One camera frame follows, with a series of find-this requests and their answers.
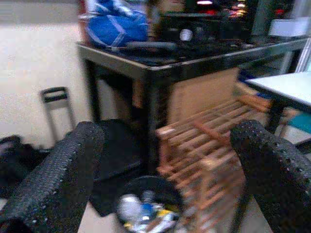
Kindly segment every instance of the luggage cart handle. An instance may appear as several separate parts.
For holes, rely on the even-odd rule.
[[[54,92],[62,92],[61,94],[51,96],[51,93]],[[61,87],[52,87],[49,89],[45,89],[41,91],[42,99],[45,103],[54,102],[58,100],[66,100],[68,98],[68,91],[67,88]]]

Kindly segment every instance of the black trash bin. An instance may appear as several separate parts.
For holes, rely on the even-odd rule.
[[[166,179],[158,176],[142,176],[130,181],[126,186],[124,186],[120,191],[115,201],[115,213],[117,215],[118,221],[122,226],[124,226],[125,221],[123,221],[118,213],[118,204],[120,198],[126,194],[134,194],[140,200],[142,200],[142,194],[146,190],[151,190],[155,193],[156,203],[162,203],[165,205],[165,209],[171,210],[179,214],[179,217],[182,216],[184,205],[183,199],[179,191],[174,187],[174,185],[167,181]],[[171,227],[166,232],[173,232],[177,225]]]

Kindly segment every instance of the floor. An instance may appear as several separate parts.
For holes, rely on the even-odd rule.
[[[310,137],[310,134],[307,134],[292,127],[289,127],[285,134],[285,138],[292,143],[297,143]],[[0,209],[5,203],[6,200],[0,199]],[[223,220],[216,229],[210,231],[209,233],[227,233],[231,224],[233,214],[234,211],[228,214],[228,217]],[[125,231],[118,224],[114,214],[110,214],[106,217],[100,217],[94,210],[92,205],[88,203],[78,233],[88,232],[122,233]],[[184,229],[179,229],[178,232],[184,233],[186,231]],[[254,199],[251,200],[248,206],[247,213],[242,222],[240,233],[272,233],[267,221],[263,217],[262,212]]]

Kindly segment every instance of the blue plastic bag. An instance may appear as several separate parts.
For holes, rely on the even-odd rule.
[[[96,13],[86,28],[94,45],[122,47],[131,41],[147,41],[146,15],[132,10],[123,1],[99,0]]]

